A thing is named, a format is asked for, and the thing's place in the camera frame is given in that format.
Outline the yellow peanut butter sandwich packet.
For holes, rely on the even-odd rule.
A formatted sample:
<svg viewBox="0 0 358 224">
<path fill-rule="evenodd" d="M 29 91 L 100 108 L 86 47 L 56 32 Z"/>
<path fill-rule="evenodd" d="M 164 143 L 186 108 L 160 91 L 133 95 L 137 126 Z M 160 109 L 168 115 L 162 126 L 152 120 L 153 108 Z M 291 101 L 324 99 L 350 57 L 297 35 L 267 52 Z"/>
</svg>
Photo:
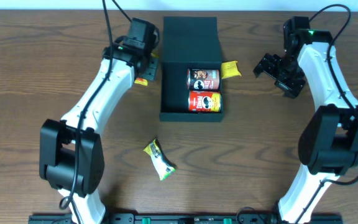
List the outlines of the yellow peanut butter sandwich packet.
<svg viewBox="0 0 358 224">
<path fill-rule="evenodd" d="M 135 82 L 134 82 L 134 83 L 139 84 L 139 85 L 147 86 L 147 85 L 148 85 L 148 82 L 149 82 L 149 81 L 146 80 L 146 79 L 137 77 L 137 78 L 135 79 Z"/>
</svg>

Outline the black gift box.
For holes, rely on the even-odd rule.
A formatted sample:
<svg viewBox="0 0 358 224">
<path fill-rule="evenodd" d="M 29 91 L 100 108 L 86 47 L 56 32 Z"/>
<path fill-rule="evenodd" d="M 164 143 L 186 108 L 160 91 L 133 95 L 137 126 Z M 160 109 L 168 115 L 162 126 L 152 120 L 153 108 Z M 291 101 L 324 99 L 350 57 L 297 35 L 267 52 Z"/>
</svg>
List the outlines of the black gift box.
<svg viewBox="0 0 358 224">
<path fill-rule="evenodd" d="M 188 70 L 220 70 L 223 55 L 215 17 L 163 18 L 162 94 L 159 118 L 169 122 L 220 122 L 220 111 L 189 110 Z"/>
</svg>

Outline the dark brown Pringles can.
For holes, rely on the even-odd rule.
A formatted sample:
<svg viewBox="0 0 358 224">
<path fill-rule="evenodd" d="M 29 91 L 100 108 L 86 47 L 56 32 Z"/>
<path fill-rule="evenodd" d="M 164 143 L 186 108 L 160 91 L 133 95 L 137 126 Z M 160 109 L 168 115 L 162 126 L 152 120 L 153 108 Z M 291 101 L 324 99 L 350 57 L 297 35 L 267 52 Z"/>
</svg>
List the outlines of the dark brown Pringles can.
<svg viewBox="0 0 358 224">
<path fill-rule="evenodd" d="M 219 70 L 188 69 L 187 87 L 189 90 L 215 91 L 219 89 Z"/>
</svg>

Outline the red Pringles can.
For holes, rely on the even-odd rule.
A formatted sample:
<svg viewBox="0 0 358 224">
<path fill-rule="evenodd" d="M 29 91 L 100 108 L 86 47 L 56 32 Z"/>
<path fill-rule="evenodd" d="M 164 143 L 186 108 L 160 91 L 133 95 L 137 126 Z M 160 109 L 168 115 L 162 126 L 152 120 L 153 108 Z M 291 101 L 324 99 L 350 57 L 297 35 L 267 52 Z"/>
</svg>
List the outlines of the red Pringles can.
<svg viewBox="0 0 358 224">
<path fill-rule="evenodd" d="M 219 113 L 222 99 L 218 91 L 190 91 L 188 110 L 191 112 Z"/>
</svg>

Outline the green white snack packet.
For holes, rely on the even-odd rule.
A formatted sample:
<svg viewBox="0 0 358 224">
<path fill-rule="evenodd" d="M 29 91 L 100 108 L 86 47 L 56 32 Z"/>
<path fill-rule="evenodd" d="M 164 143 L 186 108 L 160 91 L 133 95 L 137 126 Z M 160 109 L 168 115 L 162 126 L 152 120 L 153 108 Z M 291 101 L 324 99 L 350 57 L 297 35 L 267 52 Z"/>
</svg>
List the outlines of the green white snack packet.
<svg viewBox="0 0 358 224">
<path fill-rule="evenodd" d="M 176 171 L 176 166 L 166 158 L 157 138 L 152 140 L 143 151 L 150 156 L 160 181 Z"/>
</svg>

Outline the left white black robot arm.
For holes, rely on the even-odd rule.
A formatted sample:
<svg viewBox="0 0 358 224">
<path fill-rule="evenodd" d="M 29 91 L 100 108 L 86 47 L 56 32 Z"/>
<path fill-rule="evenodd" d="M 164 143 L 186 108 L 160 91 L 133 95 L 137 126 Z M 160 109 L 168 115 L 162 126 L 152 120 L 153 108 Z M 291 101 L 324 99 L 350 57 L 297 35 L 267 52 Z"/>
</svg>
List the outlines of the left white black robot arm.
<svg viewBox="0 0 358 224">
<path fill-rule="evenodd" d="M 76 105 L 58 121 L 40 129 L 39 175 L 63 197 L 69 223 L 102 223 L 106 207 L 98 185 L 104 172 L 101 142 L 104 128 L 121 97 L 137 77 L 151 80 L 158 57 L 124 47 L 105 48 L 99 71 Z"/>
</svg>

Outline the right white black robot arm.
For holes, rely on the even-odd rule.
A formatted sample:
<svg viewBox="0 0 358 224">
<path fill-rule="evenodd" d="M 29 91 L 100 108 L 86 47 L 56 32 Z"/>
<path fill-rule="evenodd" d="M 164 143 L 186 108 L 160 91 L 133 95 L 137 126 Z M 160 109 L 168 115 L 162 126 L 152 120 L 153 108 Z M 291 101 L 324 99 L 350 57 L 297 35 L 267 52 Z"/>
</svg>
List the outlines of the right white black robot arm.
<svg viewBox="0 0 358 224">
<path fill-rule="evenodd" d="M 254 68 L 292 98 L 309 85 L 315 107 L 298 141 L 300 168 L 278 201 L 283 223 L 309 223 L 328 187 L 358 182 L 358 100 L 338 65 L 335 40 L 325 30 L 286 31 L 285 55 L 265 54 Z"/>
</svg>

